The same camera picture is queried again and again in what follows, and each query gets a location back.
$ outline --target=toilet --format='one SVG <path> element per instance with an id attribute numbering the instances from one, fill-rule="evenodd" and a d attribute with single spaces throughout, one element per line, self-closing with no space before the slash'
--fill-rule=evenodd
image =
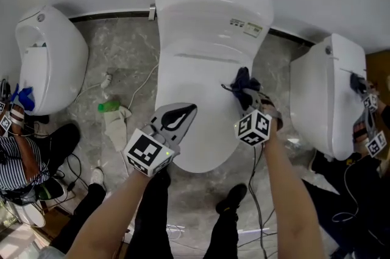
<path id="1" fill-rule="evenodd" d="M 79 93 L 88 46 L 72 22 L 45 5 L 22 16 L 15 31 L 22 60 L 19 90 L 32 87 L 31 115 L 50 115 L 69 106 Z"/>
<path id="2" fill-rule="evenodd" d="M 292 125 L 315 149 L 337 160 L 353 153 L 353 125 L 364 110 L 350 87 L 351 73 L 366 78 L 364 50 L 338 34 L 291 62 Z"/>
<path id="3" fill-rule="evenodd" d="M 207 172 L 236 149 L 240 119 L 234 95 L 223 89 L 254 58 L 274 19 L 271 0 L 155 0 L 160 61 L 155 107 L 190 102 L 197 116 L 174 162 Z"/>

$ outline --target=gray marble tile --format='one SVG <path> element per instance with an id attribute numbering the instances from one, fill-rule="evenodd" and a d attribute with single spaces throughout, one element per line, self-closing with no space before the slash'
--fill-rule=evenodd
<path id="1" fill-rule="evenodd" d="M 113 74 L 112 84 L 105 90 L 110 99 L 119 99 L 128 106 L 133 92 L 146 80 L 151 69 L 158 63 L 159 37 L 156 21 L 144 18 L 121 18 L 118 20 L 86 21 L 76 24 L 85 37 L 90 49 L 87 73 L 83 90 L 101 83 L 105 72 Z M 325 185 L 305 168 L 311 158 L 312 150 L 293 129 L 289 117 L 289 63 L 291 59 L 307 52 L 307 48 L 298 44 L 268 35 L 253 63 L 253 76 L 263 86 L 283 115 L 284 127 L 280 138 L 284 141 L 288 156 L 297 168 L 300 176 L 317 185 Z M 157 93 L 157 69 L 148 83 L 142 88 L 131 106 L 133 115 L 127 120 L 127 134 L 131 136 L 135 128 L 142 127 L 154 112 Z M 100 87 L 88 90 L 76 103 L 64 112 L 54 115 L 52 122 L 57 125 L 66 120 L 76 121 L 82 132 L 82 139 L 75 153 L 82 161 L 82 177 L 87 181 L 91 169 L 100 165 L 105 173 L 105 186 L 114 191 L 127 177 L 132 168 L 120 153 L 115 152 L 108 136 L 104 134 L 105 124 L 98 113 L 98 104 L 105 102 Z M 215 205 L 237 183 L 248 183 L 253 167 L 254 150 L 240 144 L 237 150 L 213 171 L 192 174 L 176 165 L 169 167 L 172 183 L 169 188 L 168 223 L 185 226 L 185 233 L 177 240 L 184 246 L 171 242 L 172 252 L 177 256 L 203 256 L 210 243 L 213 226 L 218 219 Z M 69 169 L 64 165 L 66 180 L 73 180 Z M 268 179 L 268 169 L 262 160 L 253 180 L 263 219 L 273 210 Z M 85 194 L 82 185 L 75 188 L 77 199 L 66 206 L 73 210 Z M 254 230 L 259 228 L 257 209 L 248 194 L 238 210 L 238 229 Z M 266 224 L 270 232 L 276 232 L 275 214 Z M 276 235 L 264 239 L 268 254 L 277 247 Z M 324 235 L 327 253 L 336 248 L 335 243 Z M 239 258 L 262 258 L 259 242 L 254 242 L 239 250 Z"/>

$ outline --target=white cloth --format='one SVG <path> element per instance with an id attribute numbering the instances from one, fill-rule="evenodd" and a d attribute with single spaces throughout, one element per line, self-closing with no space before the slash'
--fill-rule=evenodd
<path id="1" fill-rule="evenodd" d="M 105 134 L 110 137 L 117 152 L 123 151 L 126 147 L 127 130 L 125 119 L 131 115 L 132 113 L 123 106 L 120 106 L 116 111 L 104 113 Z"/>

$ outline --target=smart toilet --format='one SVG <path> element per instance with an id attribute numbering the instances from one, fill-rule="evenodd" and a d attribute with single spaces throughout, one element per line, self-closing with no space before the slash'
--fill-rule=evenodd
<path id="1" fill-rule="evenodd" d="M 22 59 L 19 89 L 32 87 L 32 115 L 49 115 L 75 100 L 83 84 L 88 46 L 72 22 L 46 5 L 28 11 L 16 26 Z"/>
<path id="2" fill-rule="evenodd" d="M 206 172 L 238 145 L 235 97 L 223 89 L 253 60 L 274 19 L 271 0 L 156 0 L 160 62 L 156 108 L 175 102 L 198 107 L 174 162 Z"/>
<path id="3" fill-rule="evenodd" d="M 291 62 L 292 124 L 314 148 L 337 160 L 353 153 L 353 125 L 364 110 L 350 87 L 351 73 L 366 78 L 364 50 L 337 34 Z"/>

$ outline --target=black shoe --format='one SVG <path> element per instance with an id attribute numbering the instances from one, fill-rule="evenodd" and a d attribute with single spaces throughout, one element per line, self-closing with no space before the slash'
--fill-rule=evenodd
<path id="1" fill-rule="evenodd" d="M 237 184 L 229 191 L 227 197 L 217 204 L 215 210 L 219 214 L 226 210 L 236 210 L 239 207 L 239 203 L 244 199 L 246 192 L 247 187 L 245 184 Z"/>

